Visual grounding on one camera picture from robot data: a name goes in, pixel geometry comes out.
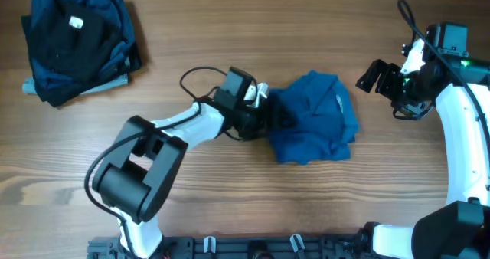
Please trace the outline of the blue t-shirt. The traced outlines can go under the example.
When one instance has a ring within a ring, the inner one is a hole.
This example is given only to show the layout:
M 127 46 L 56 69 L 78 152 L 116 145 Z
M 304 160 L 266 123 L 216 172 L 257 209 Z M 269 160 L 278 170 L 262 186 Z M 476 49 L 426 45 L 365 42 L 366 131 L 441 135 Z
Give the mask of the blue t-shirt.
M 351 158 L 349 144 L 360 125 L 337 75 L 311 70 L 286 88 L 272 89 L 268 101 L 274 119 L 268 139 L 277 162 Z

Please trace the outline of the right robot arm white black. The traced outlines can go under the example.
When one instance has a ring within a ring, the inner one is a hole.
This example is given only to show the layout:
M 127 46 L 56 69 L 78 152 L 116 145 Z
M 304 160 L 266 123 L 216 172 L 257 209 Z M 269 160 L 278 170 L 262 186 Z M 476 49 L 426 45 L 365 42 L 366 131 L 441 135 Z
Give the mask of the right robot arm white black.
M 472 91 L 454 83 L 442 62 L 406 61 L 403 67 L 375 60 L 357 87 L 401 100 L 406 84 L 436 82 L 424 96 L 435 101 L 443 125 L 448 163 L 446 206 L 421 218 L 414 227 L 377 224 L 373 254 L 392 258 L 487 258 L 489 256 L 489 128 L 479 112 L 489 112 L 489 64 L 449 57 Z

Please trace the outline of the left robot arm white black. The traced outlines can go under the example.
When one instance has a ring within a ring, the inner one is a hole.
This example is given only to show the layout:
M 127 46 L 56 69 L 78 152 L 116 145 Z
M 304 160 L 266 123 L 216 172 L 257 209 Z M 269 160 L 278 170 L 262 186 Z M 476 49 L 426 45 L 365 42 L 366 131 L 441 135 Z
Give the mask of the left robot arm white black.
M 114 143 L 90 165 L 84 181 L 89 200 L 115 217 L 121 235 L 109 254 L 164 258 L 158 212 L 172 189 L 185 154 L 230 129 L 249 140 L 267 125 L 266 104 L 230 105 L 199 97 L 185 111 L 163 120 L 130 117 Z

